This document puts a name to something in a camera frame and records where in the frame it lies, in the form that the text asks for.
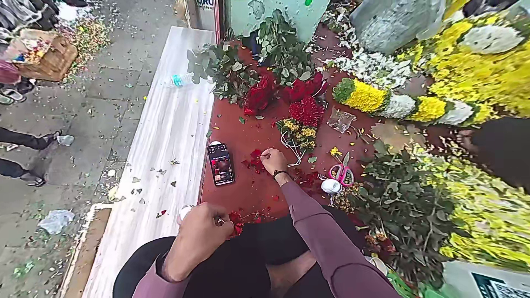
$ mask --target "black thread bracelet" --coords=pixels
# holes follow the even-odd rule
[[[276,179],[276,175],[278,175],[279,173],[285,173],[285,174],[287,174],[289,177],[291,177],[291,175],[289,175],[289,173],[287,173],[287,171],[278,171],[278,170],[274,170],[274,173],[272,174],[272,178],[273,178],[273,179]]]

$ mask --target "red surface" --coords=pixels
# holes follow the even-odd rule
[[[337,39],[332,32],[326,28],[319,27],[317,34],[326,36],[326,40],[318,39],[317,42],[322,47],[329,47],[324,52],[318,52],[312,55],[317,65],[322,65],[322,60],[328,59],[336,55],[342,54],[342,49],[333,50],[333,45],[337,44]],[[247,63],[251,62],[249,52],[247,49],[240,51],[242,57]],[[327,176],[329,168],[337,161],[329,154],[333,147],[337,147],[343,154],[350,151],[349,167],[354,173],[356,181],[361,180],[360,174],[363,172],[361,166],[362,162],[358,161],[360,157],[373,155],[372,145],[364,143],[360,138],[356,138],[355,132],[352,128],[348,130],[351,134],[341,134],[332,129],[326,124],[332,111],[332,107],[347,111],[357,116],[357,120],[352,122],[352,126],[362,129],[364,128],[365,139],[372,141],[371,127],[378,121],[383,121],[382,118],[371,118],[358,110],[339,104],[333,100],[332,88],[336,86],[343,77],[344,73],[324,74],[331,84],[326,92],[326,100],[329,103],[328,109],[324,114],[323,123],[319,126],[316,139],[316,148],[313,152],[317,157],[314,164],[309,164],[307,159],[309,155],[306,154],[302,160],[301,165],[289,168],[291,175],[294,174],[294,168],[300,168],[305,173],[318,171],[320,174]],[[285,198],[281,193],[277,183],[271,176],[266,173],[257,174],[253,168],[247,169],[242,164],[243,160],[251,160],[250,153],[255,149],[265,150],[267,148],[276,148],[281,150],[289,163],[294,163],[296,158],[290,149],[285,148],[280,142],[280,133],[278,129],[271,126],[271,123],[278,120],[289,118],[288,104],[282,100],[273,102],[261,112],[260,115],[265,118],[257,120],[254,117],[247,117],[243,114],[243,109],[240,109],[236,104],[229,104],[226,100],[215,100],[212,113],[211,127],[219,127],[219,129],[212,129],[210,141],[220,141],[225,143],[228,147],[230,157],[232,159],[233,169],[235,172],[235,182],[229,185],[216,187],[214,186],[213,177],[210,171],[210,165],[205,164],[205,176],[203,177],[203,186],[199,202],[208,201],[218,205],[222,205],[228,211],[237,211],[240,208],[243,210],[243,216],[252,212],[260,212],[273,217],[281,217],[288,215],[288,207]],[[245,124],[240,123],[239,117],[243,117]],[[433,128],[440,132],[447,132],[446,129]],[[321,204],[328,204],[328,199],[323,198],[320,194],[314,194],[313,197]]]

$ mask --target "black pants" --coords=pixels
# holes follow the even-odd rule
[[[48,142],[42,138],[36,138],[32,135],[12,132],[3,127],[0,127],[0,142],[23,145],[35,150],[42,150],[48,146]],[[23,169],[16,162],[0,159],[0,175],[2,176],[18,178],[27,172],[27,170]]]
[[[362,248],[364,236],[357,232],[346,214],[331,207],[324,208],[350,240]],[[169,251],[174,239],[156,239],[136,250],[116,278],[113,298],[131,298],[138,282],[155,259]],[[246,224],[240,236],[223,243],[193,270],[184,297],[265,298],[270,291],[265,264],[284,264],[307,250],[290,216],[269,223]],[[285,295],[285,298],[294,297],[333,297],[318,263]]]

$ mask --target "white marble slab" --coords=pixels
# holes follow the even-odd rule
[[[130,165],[119,185],[117,197],[126,199],[112,208],[83,298],[112,297],[114,280],[134,251],[148,241],[177,235],[178,210],[197,203],[213,85],[202,80],[199,85],[169,88],[164,81],[187,72],[188,49],[214,40],[211,31],[171,28],[127,158]],[[174,159],[179,164],[171,165]],[[140,182],[133,183],[134,178]],[[162,210],[167,213],[156,218]]]

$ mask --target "mauve long-sleeve shirt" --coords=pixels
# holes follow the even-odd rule
[[[281,190],[295,229],[319,263],[333,296],[401,298],[316,200],[292,181],[282,185]],[[182,298],[188,280],[167,282],[157,274],[155,262],[138,283],[133,298]]]

